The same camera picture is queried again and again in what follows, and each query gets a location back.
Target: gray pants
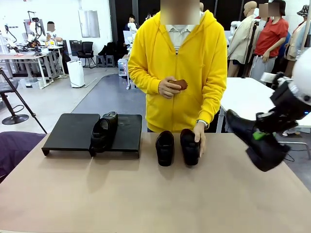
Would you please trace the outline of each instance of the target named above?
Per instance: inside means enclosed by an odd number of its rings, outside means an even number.
[[[266,63],[262,61],[261,56],[254,57],[251,69],[251,78],[260,82],[263,73],[271,73],[276,62],[276,57],[269,58]]]

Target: black stool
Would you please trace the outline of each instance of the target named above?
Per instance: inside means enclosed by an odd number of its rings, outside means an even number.
[[[14,81],[11,81],[11,83],[13,84],[13,86],[17,89],[18,87],[18,81],[17,80],[14,80]],[[10,92],[14,92],[14,90],[12,90],[12,88],[10,87],[10,85],[5,82],[5,83],[0,83],[0,96],[3,100],[3,102],[5,103],[6,107],[8,108],[8,110],[10,111],[10,113],[12,114],[12,116],[10,117],[7,117],[6,119],[4,119],[2,121],[2,124],[3,125],[15,125],[15,124],[19,124],[19,123],[22,123],[26,120],[28,120],[29,116],[28,115],[25,115],[25,114],[20,114],[20,115],[16,115],[15,113],[18,113],[20,112],[21,110],[24,109],[24,106],[23,105],[18,105],[16,107],[19,107],[21,106],[22,109],[20,109],[19,111],[16,111],[14,112],[14,108],[12,108],[9,100],[7,99],[7,96],[5,95],[5,93],[10,93]]]

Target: mannequin hand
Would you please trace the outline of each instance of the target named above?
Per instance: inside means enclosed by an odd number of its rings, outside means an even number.
[[[263,61],[264,63],[266,63],[266,62],[268,61],[269,57],[270,57],[270,52],[269,52],[269,51],[266,51],[266,52],[263,54],[263,56],[262,56],[262,61]]]
[[[180,85],[170,83],[169,81],[176,81],[172,76],[163,79],[159,84],[159,94],[164,98],[171,99],[175,94],[179,94],[181,89]]]
[[[204,134],[205,124],[203,122],[198,122],[196,126],[193,129],[193,132],[195,134],[195,142],[200,142],[200,158],[202,157],[204,151],[205,151],[205,142],[206,137]]]

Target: man in yellow hoodie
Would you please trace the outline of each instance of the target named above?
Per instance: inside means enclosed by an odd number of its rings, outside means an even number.
[[[165,2],[163,15],[157,13],[137,32],[128,63],[129,75],[146,93],[148,130],[193,129],[196,142],[201,141],[202,156],[204,132],[219,111],[226,89],[225,32],[211,12],[200,13],[199,2],[195,7],[199,25],[187,25],[193,0]],[[167,16],[171,25],[163,23]],[[178,80],[187,82],[186,90],[171,83]]]

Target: gray carpet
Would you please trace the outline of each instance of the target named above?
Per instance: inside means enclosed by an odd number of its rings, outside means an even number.
[[[119,114],[140,114],[143,117],[142,130],[147,131],[145,121],[145,94],[138,89],[126,90],[126,80],[117,74],[103,77],[88,95],[78,104],[72,113],[105,114],[116,111]],[[311,135],[281,137],[280,141],[306,142],[311,145]],[[294,150],[305,150],[304,146],[294,145]],[[297,177],[311,191],[311,161],[306,151],[291,151],[294,162],[286,161]]]

